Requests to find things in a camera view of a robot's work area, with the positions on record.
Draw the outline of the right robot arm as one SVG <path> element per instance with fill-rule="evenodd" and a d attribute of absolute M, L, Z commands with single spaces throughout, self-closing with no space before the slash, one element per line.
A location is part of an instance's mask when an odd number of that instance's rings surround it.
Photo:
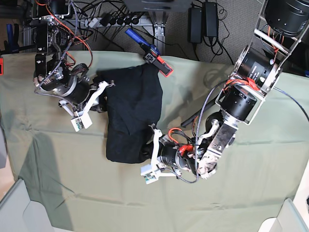
<path fill-rule="evenodd" d="M 38 24 L 35 31 L 34 93 L 58 100 L 59 108 L 71 116 L 85 110 L 107 111 L 107 97 L 98 83 L 90 81 L 93 51 L 80 33 L 80 9 L 72 0 L 37 0 Z M 70 54 L 75 44 L 82 44 L 90 54 L 89 64 L 77 63 Z"/>

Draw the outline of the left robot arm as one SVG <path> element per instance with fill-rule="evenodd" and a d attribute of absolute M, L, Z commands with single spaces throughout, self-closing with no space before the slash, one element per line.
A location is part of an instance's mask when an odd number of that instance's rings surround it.
<path fill-rule="evenodd" d="M 211 114 L 200 133 L 203 118 L 195 121 L 195 133 L 187 143 L 172 138 L 152 125 L 152 157 L 140 170 L 147 184 L 161 177 L 182 178 L 191 172 L 197 179 L 215 174 L 223 151 L 232 145 L 239 123 L 250 125 L 267 94 L 275 89 L 284 62 L 292 55 L 309 28 L 309 3 L 306 0 L 264 1 L 247 45 L 215 99 L 219 111 Z"/>

